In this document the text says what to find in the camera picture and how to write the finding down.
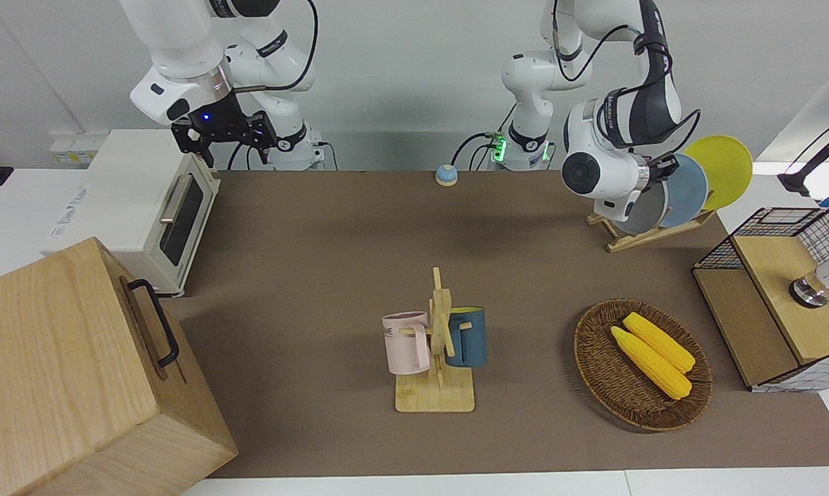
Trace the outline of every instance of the black metal handle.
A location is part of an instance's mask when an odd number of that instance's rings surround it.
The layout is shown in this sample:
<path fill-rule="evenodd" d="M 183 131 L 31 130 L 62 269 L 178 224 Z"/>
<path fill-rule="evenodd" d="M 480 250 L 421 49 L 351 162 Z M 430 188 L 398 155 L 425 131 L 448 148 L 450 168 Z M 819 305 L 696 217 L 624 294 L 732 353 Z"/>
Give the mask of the black metal handle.
<path fill-rule="evenodd" d="M 172 333 L 172 328 L 169 326 L 169 320 L 166 320 L 166 314 L 163 313 L 163 307 L 156 297 L 154 287 L 150 285 L 150 282 L 147 282 L 144 279 L 133 280 L 133 282 L 128 283 L 127 287 L 130 288 L 130 291 L 139 288 L 147 289 L 147 295 L 150 296 L 150 301 L 154 304 L 156 316 L 160 318 L 160 324 L 163 326 L 163 332 L 166 333 L 166 341 L 169 342 L 169 354 L 156 361 L 156 364 L 161 367 L 166 367 L 166 365 L 169 365 L 178 359 L 178 342 L 175 341 L 175 335 Z"/>

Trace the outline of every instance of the gray plate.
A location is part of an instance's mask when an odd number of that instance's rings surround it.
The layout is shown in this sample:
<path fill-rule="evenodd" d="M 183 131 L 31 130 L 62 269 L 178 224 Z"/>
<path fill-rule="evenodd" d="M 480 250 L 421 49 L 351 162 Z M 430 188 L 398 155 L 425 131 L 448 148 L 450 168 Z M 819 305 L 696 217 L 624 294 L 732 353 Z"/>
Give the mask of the gray plate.
<path fill-rule="evenodd" d="M 675 154 L 679 167 L 666 180 L 668 207 L 671 209 L 662 223 L 673 228 L 696 217 L 708 198 L 708 179 L 697 161 L 685 154 Z"/>
<path fill-rule="evenodd" d="M 666 183 L 659 183 L 644 192 L 635 201 L 632 212 L 625 223 L 612 220 L 619 230 L 626 234 L 641 234 L 659 225 L 668 208 L 668 189 Z"/>

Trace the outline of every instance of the blue plate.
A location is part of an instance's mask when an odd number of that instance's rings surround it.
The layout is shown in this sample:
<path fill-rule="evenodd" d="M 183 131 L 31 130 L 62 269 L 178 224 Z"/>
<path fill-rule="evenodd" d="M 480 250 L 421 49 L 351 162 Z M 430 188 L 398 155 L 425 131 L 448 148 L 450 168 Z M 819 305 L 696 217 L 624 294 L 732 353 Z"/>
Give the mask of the blue plate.
<path fill-rule="evenodd" d="M 662 228 L 673 228 L 690 222 L 702 210 L 708 198 L 708 179 L 699 163 L 685 154 L 675 154 L 675 159 L 679 167 L 666 180 L 670 211 L 659 224 Z"/>

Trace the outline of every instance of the green led light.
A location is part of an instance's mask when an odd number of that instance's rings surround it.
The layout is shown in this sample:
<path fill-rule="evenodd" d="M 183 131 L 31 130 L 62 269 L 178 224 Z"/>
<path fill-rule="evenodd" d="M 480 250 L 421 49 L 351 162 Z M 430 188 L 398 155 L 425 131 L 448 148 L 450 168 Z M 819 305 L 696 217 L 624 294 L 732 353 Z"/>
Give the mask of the green led light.
<path fill-rule="evenodd" d="M 497 138 L 497 144 L 493 147 L 493 161 L 502 163 L 503 158 L 506 157 L 506 139 L 500 136 Z"/>

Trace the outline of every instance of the white label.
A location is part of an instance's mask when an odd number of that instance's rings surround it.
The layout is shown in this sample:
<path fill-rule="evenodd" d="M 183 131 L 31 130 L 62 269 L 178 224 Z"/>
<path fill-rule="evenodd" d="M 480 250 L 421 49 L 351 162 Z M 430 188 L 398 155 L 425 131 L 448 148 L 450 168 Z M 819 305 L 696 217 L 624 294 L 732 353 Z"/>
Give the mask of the white label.
<path fill-rule="evenodd" d="M 65 234 L 65 230 L 68 229 L 68 224 L 74 219 L 74 214 L 77 213 L 81 201 L 86 198 L 88 192 L 90 192 L 89 183 L 84 183 L 80 188 L 77 188 L 77 193 L 74 194 L 74 198 L 71 198 L 71 201 L 68 201 L 68 204 L 65 205 L 65 210 L 62 211 L 61 216 L 56 220 L 56 225 L 50 231 L 50 238 L 59 239 Z"/>

